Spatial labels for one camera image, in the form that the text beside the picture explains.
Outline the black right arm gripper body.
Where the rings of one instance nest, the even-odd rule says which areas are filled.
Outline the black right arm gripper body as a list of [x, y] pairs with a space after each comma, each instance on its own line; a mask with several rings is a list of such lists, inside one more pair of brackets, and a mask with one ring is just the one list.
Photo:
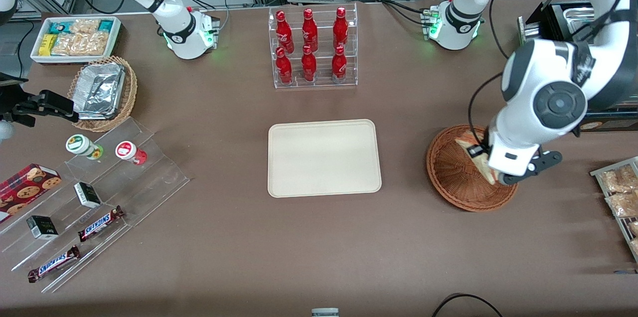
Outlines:
[[23, 83], [29, 79], [0, 75], [0, 114], [9, 113], [13, 108], [27, 101], [32, 94], [28, 94], [22, 88]]

